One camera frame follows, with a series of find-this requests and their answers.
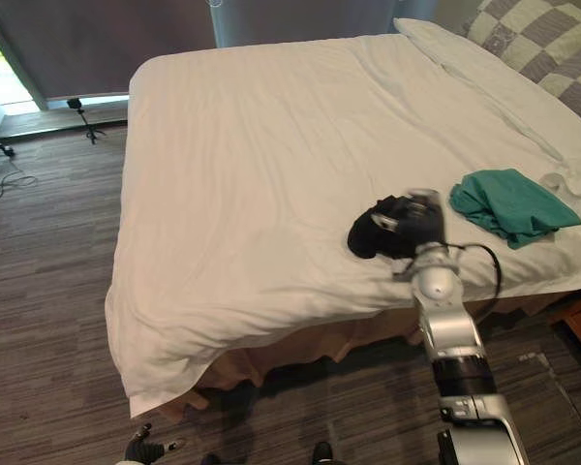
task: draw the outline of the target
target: green cloth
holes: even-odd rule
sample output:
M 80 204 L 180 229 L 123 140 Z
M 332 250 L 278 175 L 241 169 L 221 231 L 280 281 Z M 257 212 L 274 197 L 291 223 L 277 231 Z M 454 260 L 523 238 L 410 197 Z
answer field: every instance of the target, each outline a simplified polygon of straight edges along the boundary
M 507 239 L 512 249 L 581 224 L 557 197 L 512 169 L 467 174 L 452 188 L 449 203 L 472 223 Z

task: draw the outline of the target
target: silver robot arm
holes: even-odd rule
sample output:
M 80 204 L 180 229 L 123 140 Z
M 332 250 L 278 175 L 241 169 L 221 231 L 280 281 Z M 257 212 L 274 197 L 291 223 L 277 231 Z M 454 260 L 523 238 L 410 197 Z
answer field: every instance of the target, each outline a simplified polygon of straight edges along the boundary
M 442 228 L 439 194 L 430 190 L 410 194 L 416 205 L 414 223 L 421 223 L 424 211 L 436 211 L 440 221 L 433 218 L 431 224 Z M 437 208 L 428 208 L 431 204 Z M 375 223 L 391 232 L 404 222 L 377 216 Z M 436 237 L 443 237 L 443 231 Z M 474 320 L 463 305 L 463 284 L 447 247 L 440 242 L 418 245 L 408 278 L 441 395 L 441 417 L 451 423 L 438 435 L 441 464 L 529 465 L 505 399 L 497 394 Z

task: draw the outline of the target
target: black cable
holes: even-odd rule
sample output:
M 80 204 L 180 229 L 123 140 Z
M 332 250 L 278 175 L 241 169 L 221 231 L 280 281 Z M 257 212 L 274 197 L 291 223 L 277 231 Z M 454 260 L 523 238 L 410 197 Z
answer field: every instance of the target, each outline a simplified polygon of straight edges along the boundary
M 495 294 L 493 295 L 493 298 L 486 302 L 486 305 L 484 305 L 475 315 L 476 318 L 481 320 L 484 317 L 486 317 L 491 312 L 491 310 L 493 310 L 493 308 L 495 307 L 495 305 L 497 305 L 497 302 L 499 301 L 499 295 L 502 291 L 502 280 L 503 280 L 502 266 L 500 265 L 500 261 L 497 258 L 495 252 L 493 252 L 490 247 L 484 244 L 470 242 L 467 244 L 447 244 L 447 246 L 456 247 L 457 249 L 463 251 L 471 247 L 478 247 L 484 250 L 488 255 L 491 256 L 491 259 L 493 259 L 493 266 L 495 267 Z
M 13 161 L 8 157 L 7 162 L 9 163 L 9 165 L 13 167 L 14 170 L 4 175 L 0 180 L 0 199 L 5 193 L 5 187 L 15 187 L 17 189 L 21 189 L 24 187 L 30 187 L 39 182 L 39 179 L 37 177 L 32 175 L 26 175 L 24 171 L 21 170 L 15 163 L 13 163 Z M 23 176 L 11 181 L 7 181 L 9 177 L 12 177 L 20 173 L 23 174 Z

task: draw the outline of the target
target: mattress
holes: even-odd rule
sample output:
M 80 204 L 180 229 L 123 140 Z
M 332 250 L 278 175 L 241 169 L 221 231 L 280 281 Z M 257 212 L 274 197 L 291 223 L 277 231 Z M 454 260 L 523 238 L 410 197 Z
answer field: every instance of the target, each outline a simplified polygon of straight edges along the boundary
M 223 352 L 411 306 L 353 220 L 471 171 L 558 173 L 581 195 L 581 120 L 437 26 L 404 34 L 182 53 L 131 81 L 121 222 L 106 315 L 132 416 L 192 388 Z M 444 204 L 447 238 L 499 256 L 503 296 L 581 288 L 581 226 L 520 250 Z M 465 299 L 490 260 L 461 258 Z

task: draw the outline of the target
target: window curtain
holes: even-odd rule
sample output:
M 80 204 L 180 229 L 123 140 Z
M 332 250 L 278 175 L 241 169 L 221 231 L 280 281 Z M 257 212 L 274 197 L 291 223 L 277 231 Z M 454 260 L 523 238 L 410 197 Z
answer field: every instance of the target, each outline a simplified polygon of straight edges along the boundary
M 147 59 L 215 47 L 206 0 L 0 0 L 0 32 L 46 99 L 126 93 Z

